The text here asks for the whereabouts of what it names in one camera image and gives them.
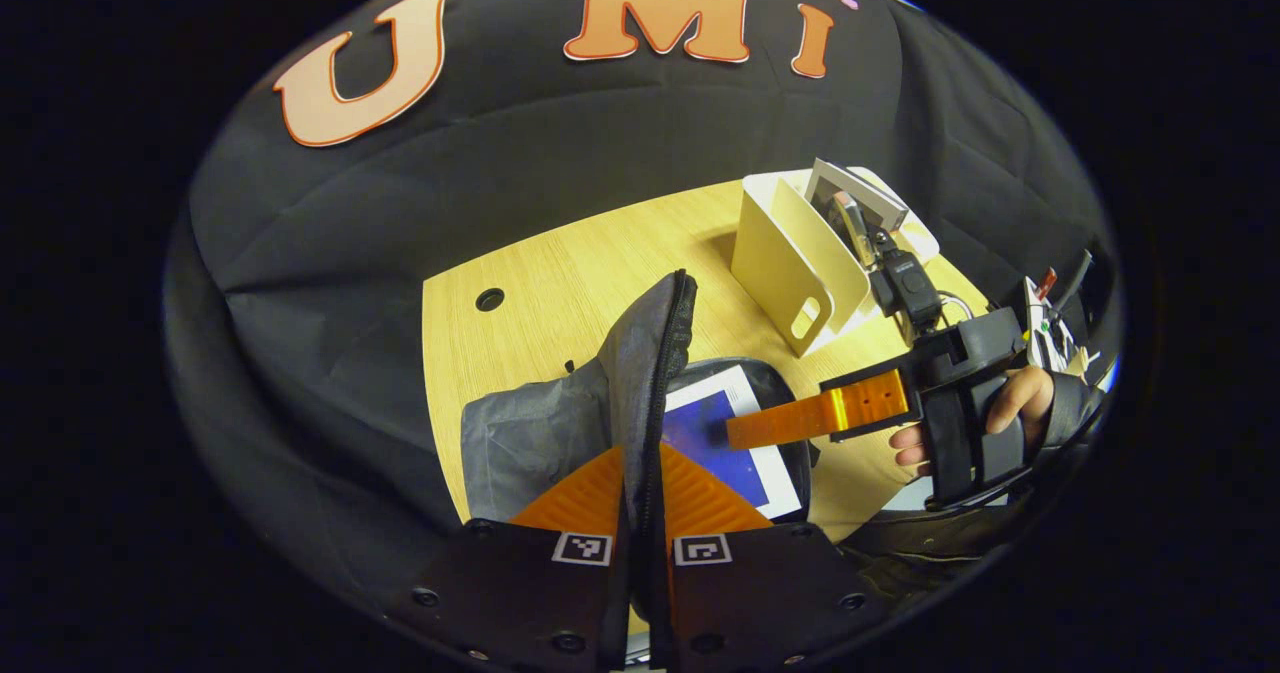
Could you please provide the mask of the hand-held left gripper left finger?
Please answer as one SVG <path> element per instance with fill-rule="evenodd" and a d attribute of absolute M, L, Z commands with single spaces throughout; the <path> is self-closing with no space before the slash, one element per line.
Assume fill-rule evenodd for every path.
<path fill-rule="evenodd" d="M 620 669 L 625 455 L 611 448 L 509 521 L 475 518 L 410 586 L 410 628 L 481 669 Z"/>

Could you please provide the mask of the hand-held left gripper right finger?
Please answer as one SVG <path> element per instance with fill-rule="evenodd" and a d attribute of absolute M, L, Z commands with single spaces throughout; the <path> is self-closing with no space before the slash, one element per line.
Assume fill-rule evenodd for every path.
<path fill-rule="evenodd" d="M 814 669 L 870 628 L 870 583 L 826 534 L 776 525 L 660 447 L 668 669 Z"/>

